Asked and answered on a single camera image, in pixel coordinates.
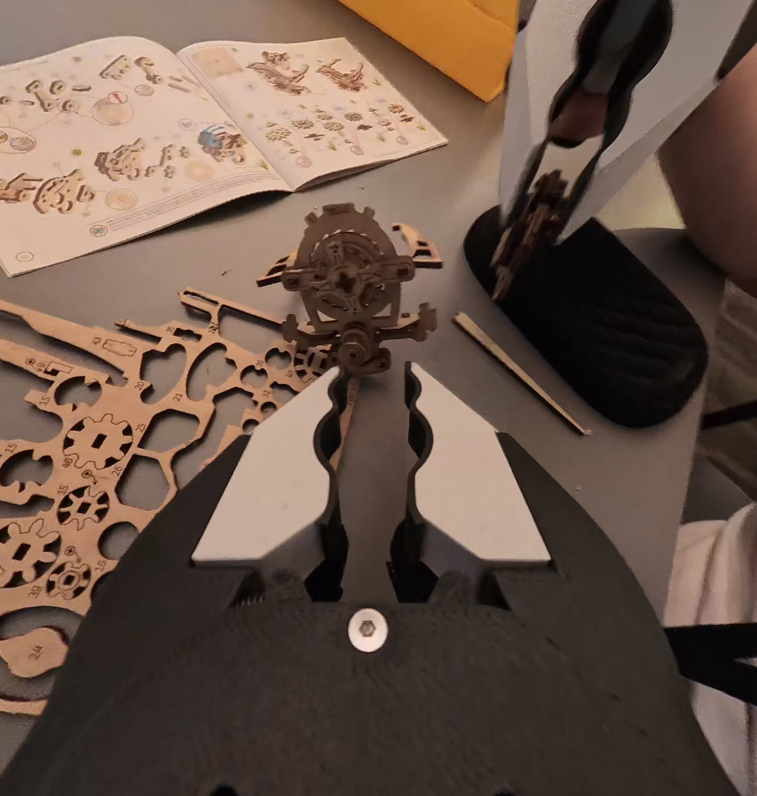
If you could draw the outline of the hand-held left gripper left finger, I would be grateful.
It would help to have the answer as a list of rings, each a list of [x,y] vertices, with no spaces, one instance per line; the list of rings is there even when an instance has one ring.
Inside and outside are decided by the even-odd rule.
[[[328,369],[250,434],[192,553],[199,566],[297,575],[339,600],[344,526],[331,459],[342,443],[344,373]]]

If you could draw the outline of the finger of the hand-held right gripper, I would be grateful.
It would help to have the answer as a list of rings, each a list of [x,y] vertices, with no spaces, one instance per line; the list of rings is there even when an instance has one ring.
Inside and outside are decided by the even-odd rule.
[[[574,180],[559,241],[616,194],[719,81],[755,2],[560,2],[559,55],[587,104],[590,158]]]
[[[560,170],[570,197],[581,174],[601,151],[601,135],[585,138],[573,148],[546,143],[551,107],[577,68],[579,36],[595,5],[589,1],[535,2],[527,25],[517,35],[500,155],[499,204],[504,216],[512,210],[518,192],[527,191],[530,170],[532,182]]]

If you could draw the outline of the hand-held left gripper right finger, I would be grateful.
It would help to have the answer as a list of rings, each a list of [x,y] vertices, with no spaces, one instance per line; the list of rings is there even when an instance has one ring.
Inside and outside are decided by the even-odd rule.
[[[491,572],[545,568],[552,556],[498,430],[420,364],[404,366],[409,473],[391,542],[399,600],[428,600],[447,573],[481,587]]]

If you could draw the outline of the small wooden model part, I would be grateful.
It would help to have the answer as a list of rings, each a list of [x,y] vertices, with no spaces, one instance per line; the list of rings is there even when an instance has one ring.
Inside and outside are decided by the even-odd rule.
[[[568,181],[562,170],[541,175],[503,227],[490,265],[495,277],[492,300],[502,301],[511,282],[534,254],[549,244],[559,228]]]

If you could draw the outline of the wooden gear model assembly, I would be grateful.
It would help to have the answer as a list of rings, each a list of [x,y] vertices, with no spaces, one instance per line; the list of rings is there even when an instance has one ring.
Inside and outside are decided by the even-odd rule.
[[[281,325],[284,339],[298,354],[327,348],[326,363],[351,376],[387,372],[388,341],[424,342],[437,326],[436,311],[420,304],[401,312],[402,286],[419,269],[441,269],[435,244],[408,224],[393,224],[406,246],[399,253],[375,220],[372,208],[328,204],[305,218],[301,242],[258,280],[260,287],[281,284],[297,293],[307,313],[300,322],[289,314]]]

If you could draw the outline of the laser-cut wooden parts sheet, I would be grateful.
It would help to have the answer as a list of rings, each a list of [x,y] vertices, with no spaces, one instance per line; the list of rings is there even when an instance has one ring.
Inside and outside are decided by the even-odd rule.
[[[221,336],[225,312],[281,326],[263,311],[188,289],[179,300],[207,316],[206,325],[125,318],[106,330],[0,300],[1,312],[95,356],[125,380],[116,385],[86,365],[0,338],[0,362],[48,383],[25,401],[61,423],[42,443],[0,439],[0,502],[51,501],[29,517],[0,518],[0,621],[35,608],[85,616],[97,583],[117,565],[102,552],[105,532],[127,525],[141,533],[174,498],[174,460],[202,442],[216,401],[238,391],[254,403],[226,426],[220,454],[267,418],[269,404],[279,407],[280,388],[299,393],[329,364],[325,347],[297,353],[274,337],[254,353]],[[0,661],[31,681],[60,667],[68,646],[58,628],[37,626],[0,638]]]

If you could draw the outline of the yellow box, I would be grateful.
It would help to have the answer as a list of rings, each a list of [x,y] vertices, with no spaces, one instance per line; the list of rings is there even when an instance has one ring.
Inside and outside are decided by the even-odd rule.
[[[519,1],[342,1],[356,15],[490,102],[505,87]]]

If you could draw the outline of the thin wooden stick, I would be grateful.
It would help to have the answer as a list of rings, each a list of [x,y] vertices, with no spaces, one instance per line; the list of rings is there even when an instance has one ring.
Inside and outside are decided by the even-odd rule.
[[[573,431],[581,436],[592,436],[593,432],[591,429],[585,428],[583,425],[578,423],[568,412],[562,408],[559,403],[555,402],[554,399],[548,393],[546,393],[528,373],[526,373],[507,353],[505,353],[505,351],[465,313],[460,312],[455,314],[452,317],[452,321],[468,337],[480,345],[497,362],[503,365],[503,367],[508,370],[518,381],[520,381],[531,393],[533,393],[539,401],[547,405],[555,415],[557,415],[564,423],[570,426]]]

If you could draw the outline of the black textured pad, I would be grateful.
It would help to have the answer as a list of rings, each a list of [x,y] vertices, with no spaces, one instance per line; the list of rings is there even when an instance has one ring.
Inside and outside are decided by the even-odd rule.
[[[595,218],[535,254],[497,306],[585,403],[623,427],[680,413],[709,363],[693,315]]]

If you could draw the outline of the paper instruction booklet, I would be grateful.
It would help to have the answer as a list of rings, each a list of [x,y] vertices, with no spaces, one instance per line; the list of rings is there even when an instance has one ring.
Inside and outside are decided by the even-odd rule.
[[[0,67],[0,267],[38,271],[446,144],[342,37],[86,42]]]

